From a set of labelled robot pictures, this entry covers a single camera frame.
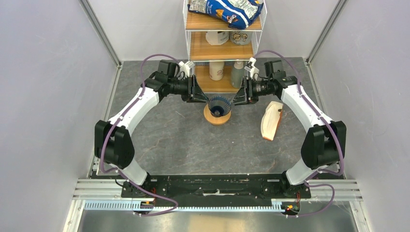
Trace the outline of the blue ribbed coffee dripper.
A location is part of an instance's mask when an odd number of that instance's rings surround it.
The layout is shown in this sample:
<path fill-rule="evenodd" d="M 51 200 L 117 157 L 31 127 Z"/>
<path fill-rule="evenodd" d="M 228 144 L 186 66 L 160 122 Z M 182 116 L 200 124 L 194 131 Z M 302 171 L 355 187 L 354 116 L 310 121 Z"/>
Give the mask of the blue ribbed coffee dripper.
<path fill-rule="evenodd" d="M 208 109 L 214 117 L 226 116 L 231 111 L 231 102 L 229 99 L 223 96 L 215 96 L 209 99 Z"/>

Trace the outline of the round wooden dripper stand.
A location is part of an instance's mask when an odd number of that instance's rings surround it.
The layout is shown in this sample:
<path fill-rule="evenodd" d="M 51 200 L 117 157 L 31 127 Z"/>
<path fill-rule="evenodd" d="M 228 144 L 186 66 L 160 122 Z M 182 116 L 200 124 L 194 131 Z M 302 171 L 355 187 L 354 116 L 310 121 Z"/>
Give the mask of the round wooden dripper stand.
<path fill-rule="evenodd" d="M 210 109 L 209 109 L 209 107 L 208 107 L 208 104 L 205 105 L 203 113 L 204 113 L 205 119 L 206 119 L 210 124 L 215 125 L 215 126 L 219 126 L 219 125 L 225 124 L 225 123 L 231 118 L 231 115 L 232 115 L 232 112 L 229 112 L 229 113 L 228 113 L 227 115 L 225 115 L 225 116 L 215 117 L 215 116 L 213 116 L 213 115 L 211 114 L 211 111 L 210 111 Z"/>

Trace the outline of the white wire wooden shelf rack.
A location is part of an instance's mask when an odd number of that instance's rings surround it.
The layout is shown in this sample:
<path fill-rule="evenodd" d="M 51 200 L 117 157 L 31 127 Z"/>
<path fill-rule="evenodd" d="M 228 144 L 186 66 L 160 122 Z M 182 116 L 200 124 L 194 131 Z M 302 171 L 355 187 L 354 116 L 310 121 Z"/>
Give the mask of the white wire wooden shelf rack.
<path fill-rule="evenodd" d="M 211 31 L 237 32 L 228 28 L 223 21 L 206 15 L 191 13 L 188 11 L 189 0 L 183 2 L 183 19 L 185 28 L 185 41 L 188 60 L 195 63 L 192 68 L 197 77 L 197 82 L 205 93 L 236 93 L 237 89 L 229 83 L 231 69 L 235 61 L 247 61 L 258 52 L 266 21 L 266 4 L 256 21 L 246 31 L 250 31 L 251 43 L 247 45 L 235 45 L 227 41 L 222 45 L 210 45 L 206 39 L 206 33 Z M 218 81 L 209 77 L 209 62 L 223 61 L 223 78 Z"/>

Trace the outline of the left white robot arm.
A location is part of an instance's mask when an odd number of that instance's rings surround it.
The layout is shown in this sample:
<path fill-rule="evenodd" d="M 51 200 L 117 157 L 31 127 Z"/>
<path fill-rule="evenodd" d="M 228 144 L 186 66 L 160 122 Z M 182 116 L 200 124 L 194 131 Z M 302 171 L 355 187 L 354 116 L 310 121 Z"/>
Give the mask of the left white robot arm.
<path fill-rule="evenodd" d="M 161 60 L 158 70 L 142 84 L 132 100 L 108 121 L 99 120 L 94 131 L 94 155 L 100 159 L 100 170 L 104 164 L 124 174 L 134 183 L 133 191 L 139 197 L 147 197 L 152 190 L 145 171 L 136 161 L 131 135 L 145 115 L 169 94 L 181 96 L 184 102 L 207 102 L 192 73 L 192 61 L 171 62 Z"/>

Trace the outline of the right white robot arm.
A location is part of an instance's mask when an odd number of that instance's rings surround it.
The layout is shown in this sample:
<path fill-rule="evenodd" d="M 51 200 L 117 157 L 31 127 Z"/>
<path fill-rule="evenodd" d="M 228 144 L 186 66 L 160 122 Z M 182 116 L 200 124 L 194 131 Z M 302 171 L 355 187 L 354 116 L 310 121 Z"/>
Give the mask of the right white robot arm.
<path fill-rule="evenodd" d="M 279 184 L 280 194 L 290 198 L 298 192 L 298 185 L 344 159 L 346 125 L 324 114 L 306 94 L 298 78 L 285 73 L 281 60 L 266 62 L 266 76 L 260 80 L 255 76 L 259 72 L 255 62 L 255 58 L 250 58 L 245 65 L 242 86 L 233 104 L 255 104 L 260 96 L 277 96 L 293 111 L 306 131 L 301 159 L 285 171 L 284 181 Z"/>

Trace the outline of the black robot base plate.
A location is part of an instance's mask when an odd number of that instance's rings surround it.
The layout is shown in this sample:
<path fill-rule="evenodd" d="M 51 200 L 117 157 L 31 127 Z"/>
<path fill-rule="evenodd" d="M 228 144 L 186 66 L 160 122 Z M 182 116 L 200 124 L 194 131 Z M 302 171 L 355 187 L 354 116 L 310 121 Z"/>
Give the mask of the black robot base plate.
<path fill-rule="evenodd" d="M 270 206 L 272 199 L 311 198 L 303 184 L 291 186 L 283 174 L 152 175 L 142 188 L 162 199 L 155 206 L 252 207 Z"/>

